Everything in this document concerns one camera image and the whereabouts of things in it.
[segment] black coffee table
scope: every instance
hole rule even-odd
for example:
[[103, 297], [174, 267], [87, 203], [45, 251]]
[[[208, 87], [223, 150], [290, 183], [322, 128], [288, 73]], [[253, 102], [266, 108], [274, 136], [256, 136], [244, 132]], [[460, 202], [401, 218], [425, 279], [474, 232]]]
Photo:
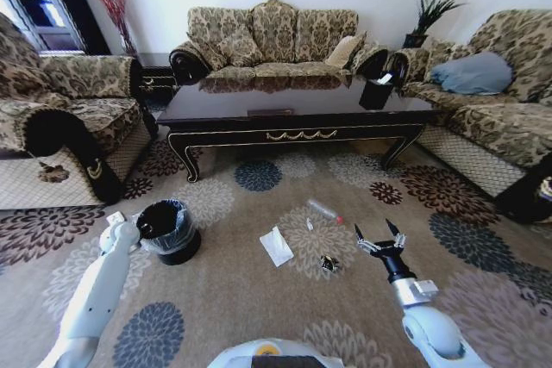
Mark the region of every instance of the black coffee table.
[[439, 113], [362, 78], [205, 78], [183, 86], [157, 122], [195, 182], [194, 147], [396, 138], [385, 170]]

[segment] white paper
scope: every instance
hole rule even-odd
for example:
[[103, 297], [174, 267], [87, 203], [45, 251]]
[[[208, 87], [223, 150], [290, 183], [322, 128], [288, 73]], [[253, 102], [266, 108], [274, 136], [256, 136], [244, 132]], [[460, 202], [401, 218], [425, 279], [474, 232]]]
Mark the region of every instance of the white paper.
[[117, 223], [123, 223], [125, 221], [124, 215], [122, 215], [120, 211], [116, 211], [112, 215], [108, 215], [105, 219], [110, 224], [110, 226], [113, 226]]
[[382, 78], [378, 79], [376, 82], [378, 84], [387, 84], [389, 82], [389, 80], [392, 78], [392, 74], [391, 73], [387, 73], [386, 75], [384, 75]]
[[283, 265], [289, 259], [293, 258], [293, 252], [279, 232], [278, 226], [274, 226], [272, 232], [261, 236], [259, 240], [265, 247], [265, 250], [267, 250], [270, 259], [273, 260], [276, 267]]

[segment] blue pillow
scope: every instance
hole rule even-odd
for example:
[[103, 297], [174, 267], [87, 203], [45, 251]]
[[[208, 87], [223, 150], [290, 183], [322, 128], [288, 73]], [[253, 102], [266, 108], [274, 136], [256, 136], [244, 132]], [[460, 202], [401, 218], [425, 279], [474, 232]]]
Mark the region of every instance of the blue pillow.
[[496, 53], [482, 52], [434, 66], [431, 79], [457, 94], [494, 95], [510, 84], [511, 68]]

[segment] black container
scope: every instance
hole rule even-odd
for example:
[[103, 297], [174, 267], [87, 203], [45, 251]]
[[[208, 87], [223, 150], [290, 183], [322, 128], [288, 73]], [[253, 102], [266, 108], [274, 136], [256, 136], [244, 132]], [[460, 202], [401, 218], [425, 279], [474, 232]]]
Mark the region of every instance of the black container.
[[158, 253], [165, 265], [186, 262], [201, 245], [201, 235], [192, 226], [186, 206], [178, 200], [161, 200], [146, 207], [136, 226], [144, 248]]
[[375, 79], [368, 79], [361, 95], [359, 105], [364, 109], [383, 109], [389, 99], [393, 84], [378, 84]]
[[407, 34], [403, 47], [421, 47], [427, 37], [426, 34]]

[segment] potted plant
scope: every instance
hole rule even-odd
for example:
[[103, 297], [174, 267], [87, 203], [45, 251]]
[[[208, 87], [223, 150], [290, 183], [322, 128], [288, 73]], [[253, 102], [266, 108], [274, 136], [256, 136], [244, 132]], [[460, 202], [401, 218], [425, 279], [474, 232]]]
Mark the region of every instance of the potted plant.
[[405, 37], [403, 47], [421, 47], [428, 35], [425, 32], [433, 23], [449, 10], [456, 9], [465, 3], [457, 3], [456, 0], [420, 0], [417, 10], [417, 27], [411, 34]]

